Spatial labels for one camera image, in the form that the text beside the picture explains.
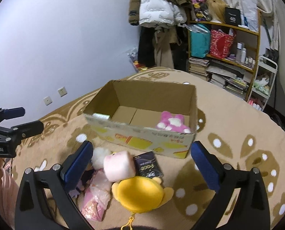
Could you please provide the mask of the pink plastic package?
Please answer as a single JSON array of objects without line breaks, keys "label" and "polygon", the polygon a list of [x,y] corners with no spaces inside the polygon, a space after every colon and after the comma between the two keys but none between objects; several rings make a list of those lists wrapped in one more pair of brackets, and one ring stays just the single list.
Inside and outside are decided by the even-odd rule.
[{"label": "pink plastic package", "polygon": [[107,179],[104,170],[99,169],[94,173],[90,185],[85,190],[82,215],[88,220],[101,222],[108,203],[111,199],[112,183]]}]

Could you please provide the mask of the white fluffy sheep plush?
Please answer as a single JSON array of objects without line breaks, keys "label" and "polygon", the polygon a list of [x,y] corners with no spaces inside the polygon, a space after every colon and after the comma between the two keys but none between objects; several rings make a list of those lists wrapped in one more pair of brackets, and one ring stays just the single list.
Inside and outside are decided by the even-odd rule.
[{"label": "white fluffy sheep plush", "polygon": [[91,164],[95,170],[102,169],[104,167],[104,158],[111,155],[112,152],[109,149],[103,147],[97,147],[93,150],[93,156],[91,158]]}]

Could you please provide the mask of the pink swirl roll plush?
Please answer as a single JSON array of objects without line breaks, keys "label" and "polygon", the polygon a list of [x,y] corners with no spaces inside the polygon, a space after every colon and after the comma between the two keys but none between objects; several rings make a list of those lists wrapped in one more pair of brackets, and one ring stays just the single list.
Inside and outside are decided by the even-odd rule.
[{"label": "pink swirl roll plush", "polygon": [[133,156],[128,151],[106,156],[104,158],[104,173],[110,182],[120,182],[136,176]]}]

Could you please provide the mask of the yellow plush toy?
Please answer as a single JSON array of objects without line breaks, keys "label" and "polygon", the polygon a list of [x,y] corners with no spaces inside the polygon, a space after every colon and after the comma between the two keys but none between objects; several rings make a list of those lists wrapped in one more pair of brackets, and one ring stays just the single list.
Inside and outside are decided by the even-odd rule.
[{"label": "yellow plush toy", "polygon": [[124,208],[132,213],[146,213],[160,208],[169,202],[174,189],[163,187],[159,177],[135,176],[111,186],[111,192]]}]

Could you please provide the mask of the beige patterned carpet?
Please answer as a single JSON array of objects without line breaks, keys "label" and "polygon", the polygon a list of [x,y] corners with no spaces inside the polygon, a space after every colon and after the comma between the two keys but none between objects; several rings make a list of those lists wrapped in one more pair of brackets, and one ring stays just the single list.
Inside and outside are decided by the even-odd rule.
[{"label": "beige patterned carpet", "polygon": [[[285,220],[285,132],[270,117],[243,99],[189,73],[155,67],[123,80],[190,84],[196,87],[200,141],[222,163],[238,170],[260,170],[270,210],[270,227]],[[84,141],[112,152],[144,153],[100,137],[83,112],[100,89],[48,114],[41,135],[26,139],[17,149],[12,176],[20,183],[26,168],[50,169],[62,163]],[[159,209],[137,214],[133,229],[191,229],[211,202],[214,191],[204,181],[188,152],[186,158],[155,154],[163,172],[162,184],[174,189],[173,198]]]}]

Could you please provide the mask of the cardboard box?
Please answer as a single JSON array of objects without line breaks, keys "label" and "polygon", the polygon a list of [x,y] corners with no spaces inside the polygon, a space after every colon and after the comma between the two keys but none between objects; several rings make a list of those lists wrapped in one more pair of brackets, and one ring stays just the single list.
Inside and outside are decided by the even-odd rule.
[{"label": "cardboard box", "polygon": [[[156,128],[161,113],[185,117],[191,133]],[[142,80],[111,80],[89,102],[83,112],[100,137],[130,149],[184,159],[198,127],[196,87]]]}]

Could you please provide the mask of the white metal cart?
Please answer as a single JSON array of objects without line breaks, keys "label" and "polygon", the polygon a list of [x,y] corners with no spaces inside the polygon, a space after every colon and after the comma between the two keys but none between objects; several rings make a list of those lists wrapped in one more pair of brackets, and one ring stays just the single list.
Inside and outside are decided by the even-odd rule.
[{"label": "white metal cart", "polygon": [[266,107],[278,73],[278,65],[275,61],[259,56],[256,62],[256,70],[247,98],[247,103],[258,111]]}]

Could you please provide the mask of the stack of books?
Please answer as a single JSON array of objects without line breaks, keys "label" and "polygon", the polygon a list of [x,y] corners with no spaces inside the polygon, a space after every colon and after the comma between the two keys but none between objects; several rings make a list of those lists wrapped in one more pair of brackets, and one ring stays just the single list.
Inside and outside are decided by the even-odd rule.
[{"label": "stack of books", "polygon": [[190,57],[188,59],[188,72],[202,80],[209,81],[210,74],[207,72],[209,63],[210,61],[207,59]]}]

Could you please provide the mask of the wooden shelf unit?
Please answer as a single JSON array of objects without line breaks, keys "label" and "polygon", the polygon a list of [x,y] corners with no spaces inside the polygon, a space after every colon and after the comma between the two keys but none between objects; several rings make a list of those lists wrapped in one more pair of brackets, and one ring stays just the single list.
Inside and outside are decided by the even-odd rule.
[{"label": "wooden shelf unit", "polygon": [[252,58],[252,63],[245,64],[242,62],[237,62],[236,60],[230,59],[230,57],[219,58],[215,55],[212,55],[211,53],[207,54],[206,57],[212,60],[214,63],[217,63],[223,67],[237,67],[239,69],[239,73],[241,73],[246,78],[247,82],[247,87],[244,89],[241,97],[247,101],[253,85],[254,75],[256,74],[256,66],[259,58],[259,45],[261,39],[260,32],[251,31],[242,26],[229,25],[215,21],[189,20],[188,23],[190,25],[202,24],[208,27],[211,31],[217,30],[226,33],[229,29],[233,30],[235,36],[233,43],[230,46],[229,54],[231,55],[233,53],[235,55],[237,53],[237,44],[241,43],[242,47],[246,49],[246,57]]}]

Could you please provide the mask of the red shopping bag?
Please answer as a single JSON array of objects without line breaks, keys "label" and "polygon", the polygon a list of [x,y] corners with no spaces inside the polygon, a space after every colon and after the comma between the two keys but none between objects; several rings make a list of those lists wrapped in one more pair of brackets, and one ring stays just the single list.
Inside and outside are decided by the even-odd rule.
[{"label": "red shopping bag", "polygon": [[227,58],[235,35],[234,31],[232,34],[226,34],[222,31],[211,30],[210,55],[219,59]]}]

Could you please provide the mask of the white puffer jacket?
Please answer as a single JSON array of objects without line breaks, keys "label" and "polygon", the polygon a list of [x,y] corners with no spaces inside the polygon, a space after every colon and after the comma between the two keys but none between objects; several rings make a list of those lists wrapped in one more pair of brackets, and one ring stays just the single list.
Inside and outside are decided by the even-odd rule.
[{"label": "white puffer jacket", "polygon": [[169,29],[186,23],[187,16],[183,8],[168,0],[140,0],[139,25],[146,28]]}]

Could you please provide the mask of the teal shopping bag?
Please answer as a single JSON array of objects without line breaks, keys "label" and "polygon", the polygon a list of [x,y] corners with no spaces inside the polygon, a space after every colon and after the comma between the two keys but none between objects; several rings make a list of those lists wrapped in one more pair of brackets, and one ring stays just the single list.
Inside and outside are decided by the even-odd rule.
[{"label": "teal shopping bag", "polygon": [[192,57],[204,58],[209,54],[211,32],[202,24],[190,26],[190,52]]}]

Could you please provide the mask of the black patterned tote bag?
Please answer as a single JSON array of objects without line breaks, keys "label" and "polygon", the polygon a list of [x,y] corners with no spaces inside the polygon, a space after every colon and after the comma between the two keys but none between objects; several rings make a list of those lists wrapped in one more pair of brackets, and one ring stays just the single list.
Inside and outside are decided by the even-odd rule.
[{"label": "black patterned tote bag", "polygon": [[192,0],[194,21],[211,21],[212,16],[209,13],[207,0]]}]

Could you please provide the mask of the wall socket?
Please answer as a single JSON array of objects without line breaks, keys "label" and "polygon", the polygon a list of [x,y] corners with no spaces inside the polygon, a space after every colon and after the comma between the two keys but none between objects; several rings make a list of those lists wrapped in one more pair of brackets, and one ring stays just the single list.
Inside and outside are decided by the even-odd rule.
[{"label": "wall socket", "polygon": [[58,94],[59,94],[60,97],[63,97],[63,96],[65,96],[65,95],[67,95],[67,90],[66,90],[66,88],[65,88],[65,87],[59,88],[59,89],[58,89]]},{"label": "wall socket", "polygon": [[43,101],[44,101],[44,103],[45,103],[46,106],[52,104],[52,102],[53,102],[50,96],[45,97],[45,98],[43,99]]}]

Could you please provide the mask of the upper wall socket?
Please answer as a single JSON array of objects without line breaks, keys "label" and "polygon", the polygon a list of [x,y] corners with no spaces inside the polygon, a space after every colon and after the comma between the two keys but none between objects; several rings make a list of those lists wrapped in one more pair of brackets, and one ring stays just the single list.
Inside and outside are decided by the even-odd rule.
[{"label": "upper wall socket", "polygon": [[65,95],[67,95],[67,90],[66,90],[66,88],[65,88],[65,87],[59,88],[59,89],[58,89],[58,94],[59,94],[60,97],[63,97],[63,96],[65,96]]}]

